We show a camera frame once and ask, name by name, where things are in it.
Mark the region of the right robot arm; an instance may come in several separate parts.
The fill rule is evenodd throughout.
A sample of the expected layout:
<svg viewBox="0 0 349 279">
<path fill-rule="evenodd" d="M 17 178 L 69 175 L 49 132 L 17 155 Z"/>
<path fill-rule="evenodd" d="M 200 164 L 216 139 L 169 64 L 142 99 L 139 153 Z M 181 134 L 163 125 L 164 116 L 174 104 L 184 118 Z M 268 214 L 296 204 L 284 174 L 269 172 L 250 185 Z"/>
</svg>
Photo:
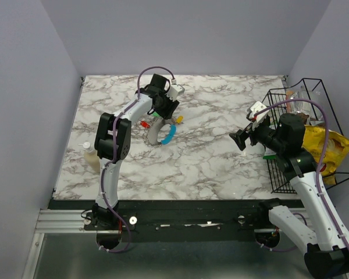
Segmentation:
<svg viewBox="0 0 349 279">
<path fill-rule="evenodd" d="M 313 278 L 332 278 L 349 273 L 349 231 L 340 220 L 323 184 L 316 173 L 313 156 L 302 147 L 305 126 L 301 118 L 291 113 L 280 116 L 277 128 L 270 128 L 266 116 L 245 129 L 231 133 L 230 138 L 240 150 L 260 143 L 276 154 L 277 165 L 294 188 L 310 218 L 311 227 L 282 205 L 277 199 L 266 202 L 257 211 L 256 221 L 264 228 L 274 225 L 281 229 L 304 256 Z"/>
</svg>

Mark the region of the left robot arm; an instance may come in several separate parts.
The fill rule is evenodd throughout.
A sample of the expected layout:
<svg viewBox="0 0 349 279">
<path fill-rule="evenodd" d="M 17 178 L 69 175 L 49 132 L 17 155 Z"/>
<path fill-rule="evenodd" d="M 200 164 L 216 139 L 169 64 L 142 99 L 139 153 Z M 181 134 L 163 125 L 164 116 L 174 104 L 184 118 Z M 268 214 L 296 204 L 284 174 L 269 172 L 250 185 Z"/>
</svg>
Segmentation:
<svg viewBox="0 0 349 279">
<path fill-rule="evenodd" d="M 99 190 L 92 207 L 92 221 L 106 230 L 119 222 L 117 186 L 123 160 L 131 145 L 131 127 L 144 114 L 157 113 L 171 120 L 184 87 L 164 76 L 154 74 L 148 85 L 138 87 L 134 98 L 115 113 L 103 113 L 99 119 L 94 148 L 100 162 Z"/>
</svg>

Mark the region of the grey curved keyring holder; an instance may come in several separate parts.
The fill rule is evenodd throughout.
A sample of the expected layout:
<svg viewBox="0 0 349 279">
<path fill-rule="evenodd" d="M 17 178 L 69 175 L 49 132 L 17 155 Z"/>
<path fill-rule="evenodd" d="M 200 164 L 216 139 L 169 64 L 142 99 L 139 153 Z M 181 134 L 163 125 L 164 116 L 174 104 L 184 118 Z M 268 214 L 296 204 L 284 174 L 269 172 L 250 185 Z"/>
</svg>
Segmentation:
<svg viewBox="0 0 349 279">
<path fill-rule="evenodd" d="M 158 140 L 158 134 L 163 126 L 171 123 L 171 120 L 165 120 L 163 118 L 156 119 L 149 128 L 147 134 L 147 144 L 150 146 L 161 145 L 161 141 Z"/>
</svg>

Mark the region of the yellow key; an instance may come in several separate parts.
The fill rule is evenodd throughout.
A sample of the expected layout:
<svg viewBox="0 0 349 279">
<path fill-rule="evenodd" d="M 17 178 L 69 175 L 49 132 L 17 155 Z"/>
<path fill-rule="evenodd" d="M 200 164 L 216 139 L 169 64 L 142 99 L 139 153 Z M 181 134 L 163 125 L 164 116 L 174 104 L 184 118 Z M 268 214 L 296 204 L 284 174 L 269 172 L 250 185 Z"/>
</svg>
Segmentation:
<svg viewBox="0 0 349 279">
<path fill-rule="evenodd" d="M 177 119 L 176 119 L 176 123 L 181 123 L 183 120 L 183 116 L 179 116 Z"/>
</svg>

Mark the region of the blue key tag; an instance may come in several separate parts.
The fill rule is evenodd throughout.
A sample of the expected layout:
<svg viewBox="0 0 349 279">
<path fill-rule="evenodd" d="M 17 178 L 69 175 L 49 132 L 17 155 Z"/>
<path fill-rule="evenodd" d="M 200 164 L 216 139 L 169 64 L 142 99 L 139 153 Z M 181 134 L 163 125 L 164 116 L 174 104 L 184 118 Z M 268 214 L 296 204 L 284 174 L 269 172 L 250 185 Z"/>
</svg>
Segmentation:
<svg viewBox="0 0 349 279">
<path fill-rule="evenodd" d="M 167 136 L 163 140 L 161 140 L 161 144 L 162 145 L 169 144 L 171 142 L 171 140 L 173 139 L 173 137 L 175 136 L 176 130 L 177 130 L 176 126 L 174 124 L 171 124 L 169 133 L 167 134 Z"/>
</svg>

